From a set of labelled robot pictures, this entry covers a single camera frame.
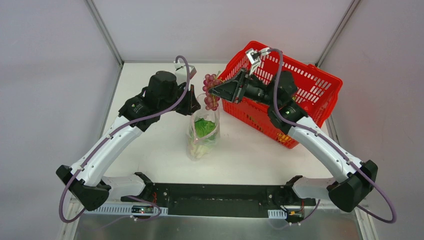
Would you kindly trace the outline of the clear zip top bag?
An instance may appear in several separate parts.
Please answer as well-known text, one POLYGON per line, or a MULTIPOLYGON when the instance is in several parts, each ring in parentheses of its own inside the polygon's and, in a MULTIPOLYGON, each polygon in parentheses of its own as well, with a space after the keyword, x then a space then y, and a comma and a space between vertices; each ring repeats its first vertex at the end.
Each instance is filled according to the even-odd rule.
POLYGON ((200 109, 191 117, 187 129, 187 155, 197 162, 207 156, 220 139, 220 113, 218 110, 207 109, 206 95, 198 95, 200 109))

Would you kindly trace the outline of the green lettuce leaf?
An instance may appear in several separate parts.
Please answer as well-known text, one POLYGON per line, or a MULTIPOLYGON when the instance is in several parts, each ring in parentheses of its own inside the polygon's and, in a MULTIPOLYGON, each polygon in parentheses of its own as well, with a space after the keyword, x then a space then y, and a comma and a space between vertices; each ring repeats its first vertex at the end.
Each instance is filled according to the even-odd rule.
POLYGON ((217 129, 213 121, 198 118, 188 130, 187 149, 195 160, 210 153, 217 143, 217 129))

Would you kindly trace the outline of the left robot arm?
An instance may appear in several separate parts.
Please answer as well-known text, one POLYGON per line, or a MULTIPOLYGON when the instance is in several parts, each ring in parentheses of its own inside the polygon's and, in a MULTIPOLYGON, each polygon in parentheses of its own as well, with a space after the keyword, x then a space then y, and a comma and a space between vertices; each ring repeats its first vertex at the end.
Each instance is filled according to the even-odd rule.
POLYGON ((161 115, 177 112, 190 116, 200 109, 194 86, 187 85, 195 70, 179 67, 174 73, 158 71, 141 93, 128 99, 103 137, 80 160, 71 166, 61 165, 56 175, 85 210, 94 211, 107 200, 134 196, 140 202, 152 198, 153 189, 141 173, 107 177, 106 170, 136 138, 141 136, 161 115))

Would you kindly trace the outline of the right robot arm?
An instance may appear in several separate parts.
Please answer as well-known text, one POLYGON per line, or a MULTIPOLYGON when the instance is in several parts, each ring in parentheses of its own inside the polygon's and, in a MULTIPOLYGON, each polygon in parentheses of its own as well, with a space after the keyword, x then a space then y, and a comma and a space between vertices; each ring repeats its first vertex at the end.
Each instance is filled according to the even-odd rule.
POLYGON ((303 199, 323 199, 344 212, 351 212, 373 190, 367 179, 376 180, 378 167, 372 160, 361 161, 329 139, 294 101, 297 91, 289 71, 282 71, 278 81, 273 78, 264 84, 242 68, 234 77, 207 92, 230 103, 250 99, 267 105, 272 125, 302 144, 331 173, 331 178, 294 176, 283 185, 284 200, 288 204, 296 205, 303 199))

